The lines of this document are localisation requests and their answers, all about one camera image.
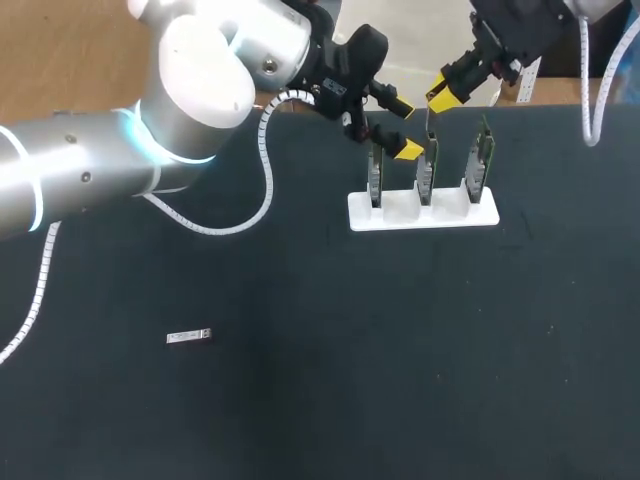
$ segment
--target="white wall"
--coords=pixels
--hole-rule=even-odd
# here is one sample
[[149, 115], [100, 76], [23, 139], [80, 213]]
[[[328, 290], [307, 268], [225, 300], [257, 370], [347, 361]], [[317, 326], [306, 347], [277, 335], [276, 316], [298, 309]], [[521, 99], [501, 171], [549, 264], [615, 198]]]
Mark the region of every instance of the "white wall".
[[[470, 13], [469, 0], [343, 0], [335, 40], [347, 41], [364, 23], [384, 33], [389, 56], [376, 78], [394, 84], [416, 107], [424, 107], [438, 71], [473, 48]], [[470, 105], [490, 104], [499, 88], [498, 80], [490, 80]]]

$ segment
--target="wooden floor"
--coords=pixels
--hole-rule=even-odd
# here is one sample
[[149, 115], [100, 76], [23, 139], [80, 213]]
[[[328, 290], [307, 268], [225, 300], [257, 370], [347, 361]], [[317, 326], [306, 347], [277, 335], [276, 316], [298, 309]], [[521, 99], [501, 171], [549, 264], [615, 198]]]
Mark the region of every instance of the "wooden floor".
[[0, 2], [0, 123], [133, 103], [148, 42], [126, 0]]

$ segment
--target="coiled cable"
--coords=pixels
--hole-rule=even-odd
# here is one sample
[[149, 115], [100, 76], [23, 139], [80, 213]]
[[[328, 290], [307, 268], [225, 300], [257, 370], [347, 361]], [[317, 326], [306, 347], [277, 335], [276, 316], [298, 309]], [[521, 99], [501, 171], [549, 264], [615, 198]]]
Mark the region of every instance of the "coiled cable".
[[[269, 211], [271, 207], [271, 202], [273, 201], [273, 172], [271, 170], [271, 163], [269, 162], [269, 153], [267, 151], [267, 127], [269, 125], [269, 120], [271, 119], [271, 115], [273, 112], [283, 103], [290, 102], [293, 100], [300, 100], [308, 105], [314, 105], [313, 95], [310, 93], [301, 91], [301, 90], [290, 90], [286, 92], [280, 93], [277, 97], [275, 97], [269, 105], [264, 109], [264, 113], [260, 118], [260, 126], [258, 127], [258, 150], [260, 153], [260, 160], [262, 161], [262, 166], [264, 168], [264, 177], [266, 184], [266, 191], [264, 201], [262, 202], [262, 206], [258, 210], [258, 212], [246, 222], [237, 225], [235, 227], [230, 228], [208, 228], [203, 227], [201, 225], [197, 225], [187, 218], [180, 215], [174, 209], [172, 209], [169, 205], [164, 203], [155, 195], [145, 195], [149, 202], [158, 207], [162, 212], [164, 212], [167, 216], [178, 222], [183, 227], [199, 233], [201, 235], [209, 235], [209, 236], [221, 236], [221, 235], [233, 235], [234, 233], [240, 233], [245, 230], [250, 229], [254, 225], [256, 225], [260, 220], [264, 218], [264, 216]], [[40, 306], [42, 305], [42, 300], [44, 298], [44, 292], [47, 286], [47, 278], [49, 276], [49, 267], [51, 266], [51, 257], [53, 255], [53, 247], [55, 245], [56, 236], [58, 234], [58, 229], [60, 228], [61, 222], [52, 223], [49, 226], [49, 231], [47, 232], [47, 239], [44, 244], [44, 251], [42, 252], [42, 262], [40, 263], [40, 274], [38, 276], [38, 284], [36, 286], [36, 291], [33, 296], [33, 302], [31, 303], [31, 308], [29, 309], [29, 313], [27, 314], [27, 318], [22, 324], [22, 327], [16, 334], [16, 336], [9, 342], [9, 344], [0, 352], [0, 365], [2, 365], [20, 346], [20, 344], [27, 337], [31, 328], [33, 327], [36, 318], [38, 317], [38, 313], [40, 312]]]
[[609, 65], [605, 71], [600, 85], [600, 92], [596, 101], [596, 109], [593, 115], [593, 126], [591, 124], [591, 105], [589, 98], [589, 23], [587, 18], [581, 16], [578, 19], [580, 24], [580, 43], [581, 43], [581, 69], [582, 69], [582, 133], [584, 141], [589, 147], [595, 147], [600, 142], [602, 135], [602, 124], [604, 122], [604, 111], [607, 106], [611, 86], [616, 75], [616, 71], [620, 66], [622, 57], [627, 52], [633, 41], [640, 32], [640, 18], [638, 18], [629, 29], [625, 32], [618, 43], [618, 46], [609, 60]]
[[200, 235], [209, 235], [209, 236], [223, 236], [223, 235], [233, 235], [236, 233], [244, 232], [245, 230], [250, 229], [255, 226], [260, 220], [264, 218], [264, 216], [269, 211], [271, 207], [271, 202], [273, 201], [273, 171], [271, 170], [271, 163], [269, 161], [269, 153], [267, 151], [267, 127], [269, 126], [269, 121], [271, 120], [271, 116], [273, 112], [286, 102], [291, 102], [293, 100], [300, 100], [308, 105], [314, 105], [314, 98], [308, 92], [302, 90], [288, 90], [280, 93], [277, 97], [275, 97], [269, 105], [264, 109], [262, 117], [260, 118], [260, 125], [258, 126], [258, 151], [260, 153], [260, 161], [262, 162], [262, 168], [264, 169], [264, 178], [265, 178], [265, 196], [262, 202], [262, 206], [256, 212], [256, 214], [251, 217], [246, 222], [241, 223], [240, 225], [236, 225], [235, 227], [229, 228], [209, 228], [204, 227], [202, 225], [197, 225], [193, 223], [191, 220], [183, 217], [178, 212], [176, 212], [169, 205], [160, 200], [157, 196], [153, 194], [147, 194], [144, 196], [149, 202], [158, 207], [165, 215], [178, 222], [183, 227], [195, 232]]

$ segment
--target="screw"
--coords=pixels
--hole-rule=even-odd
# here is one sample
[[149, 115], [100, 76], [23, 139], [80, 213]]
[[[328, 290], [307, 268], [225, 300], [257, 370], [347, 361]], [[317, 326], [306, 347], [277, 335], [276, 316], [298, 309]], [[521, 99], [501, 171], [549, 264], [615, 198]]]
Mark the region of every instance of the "screw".
[[262, 70], [267, 75], [273, 75], [278, 71], [278, 64], [270, 58], [267, 58], [262, 64]]

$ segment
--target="white holder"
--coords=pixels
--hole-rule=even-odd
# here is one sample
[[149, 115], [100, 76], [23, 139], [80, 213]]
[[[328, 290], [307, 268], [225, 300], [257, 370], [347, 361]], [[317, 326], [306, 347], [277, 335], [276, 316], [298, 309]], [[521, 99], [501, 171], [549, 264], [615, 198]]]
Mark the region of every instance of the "white holder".
[[458, 188], [434, 189], [430, 207], [423, 207], [420, 203], [417, 184], [413, 190], [383, 191], [381, 203], [382, 208], [373, 208], [368, 191], [350, 194], [351, 230], [370, 232], [486, 227], [500, 223], [500, 214], [491, 190], [485, 188], [480, 203], [472, 204], [464, 179]]

